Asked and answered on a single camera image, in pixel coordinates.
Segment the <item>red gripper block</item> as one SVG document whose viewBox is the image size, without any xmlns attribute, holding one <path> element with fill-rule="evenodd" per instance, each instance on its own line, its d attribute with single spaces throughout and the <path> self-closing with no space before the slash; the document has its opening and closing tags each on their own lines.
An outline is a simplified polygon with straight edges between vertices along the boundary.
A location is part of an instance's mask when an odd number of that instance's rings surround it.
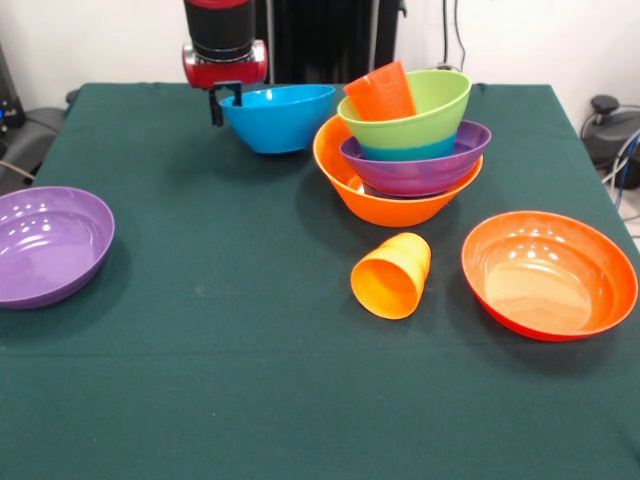
<svg viewBox="0 0 640 480">
<path fill-rule="evenodd" d="M 188 43 L 182 49 L 182 64 L 188 83 L 196 89 L 208 90 L 209 107 L 212 124 L 215 127 L 224 125 L 224 116 L 217 98 L 218 83 L 232 82 L 232 105 L 241 107 L 243 85 L 262 83 L 266 79 L 268 69 L 268 53 L 264 41 L 255 40 L 250 54 L 238 61 L 214 62 L 199 56 L 193 46 Z"/>
</svg>

